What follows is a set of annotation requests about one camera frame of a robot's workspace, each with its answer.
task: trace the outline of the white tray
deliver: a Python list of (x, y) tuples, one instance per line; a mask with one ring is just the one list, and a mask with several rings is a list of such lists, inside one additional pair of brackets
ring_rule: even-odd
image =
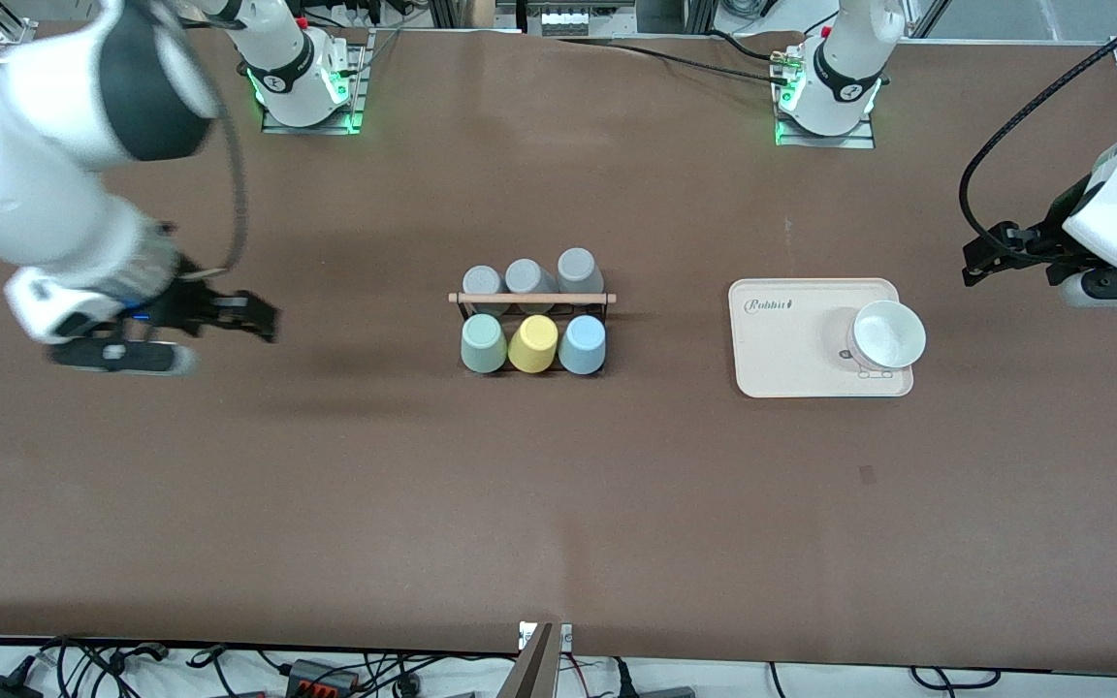
[(745, 278), (732, 284), (735, 380), (750, 398), (900, 398), (913, 370), (869, 371), (847, 354), (865, 305), (899, 300), (884, 278)]

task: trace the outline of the wooden handle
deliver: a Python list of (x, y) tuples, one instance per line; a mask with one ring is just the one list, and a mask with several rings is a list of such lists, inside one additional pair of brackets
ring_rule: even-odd
[(613, 293), (451, 293), (448, 304), (614, 305)]

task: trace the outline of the yellow cup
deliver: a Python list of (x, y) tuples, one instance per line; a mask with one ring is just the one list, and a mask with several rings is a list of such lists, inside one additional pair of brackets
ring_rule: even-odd
[(558, 327), (553, 319), (545, 315), (528, 315), (510, 338), (506, 357), (510, 365), (526, 374), (540, 374), (554, 362), (555, 346), (558, 346)]

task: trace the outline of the cup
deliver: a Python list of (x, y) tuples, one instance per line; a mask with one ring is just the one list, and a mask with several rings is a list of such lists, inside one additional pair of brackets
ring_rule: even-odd
[(848, 327), (848, 353), (866, 370), (906, 370), (925, 353), (925, 324), (907, 305), (873, 300)]
[(469, 371), (490, 374), (506, 362), (506, 336), (494, 315), (478, 313), (465, 322), (459, 357)]
[[(465, 293), (506, 293), (506, 283), (494, 267), (478, 265), (465, 272)], [(475, 304), (476, 313), (487, 313), (497, 317), (506, 313), (509, 304)]]
[[(557, 293), (558, 283), (540, 264), (533, 260), (515, 260), (506, 267), (506, 288), (510, 293)], [(550, 313), (554, 304), (523, 304), (519, 309), (531, 315)]]
[(567, 323), (558, 343), (558, 363), (577, 375), (589, 375), (607, 361), (607, 326), (593, 315), (580, 315)]
[(557, 345), (558, 327), (553, 319), (545, 315), (528, 315), (510, 337), (506, 356), (510, 365), (526, 374), (540, 374), (555, 361)]
[(558, 290), (563, 293), (601, 293), (607, 290), (602, 269), (593, 252), (583, 247), (572, 247), (558, 257)]

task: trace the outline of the brown tabletop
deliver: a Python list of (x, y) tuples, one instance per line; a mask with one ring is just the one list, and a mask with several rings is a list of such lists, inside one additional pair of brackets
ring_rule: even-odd
[[(0, 632), (510, 650), (553, 618), (591, 654), (1117, 671), (1117, 310), (960, 278), (963, 166), (1089, 49), (903, 46), (878, 149), (815, 151), (772, 144), (763, 85), (496, 34), (403, 36), (361, 136), (261, 136), (230, 42), (194, 37), (251, 190), (222, 287), (279, 305), (280, 343), (82, 374), (0, 291)], [(975, 208), (1039, 220), (1116, 141), (1106, 63)], [(221, 257), (220, 138), (107, 181)], [(620, 295), (607, 374), (462, 371), (462, 270), (575, 245)], [(733, 281), (865, 276), (926, 321), (910, 394), (737, 392)]]

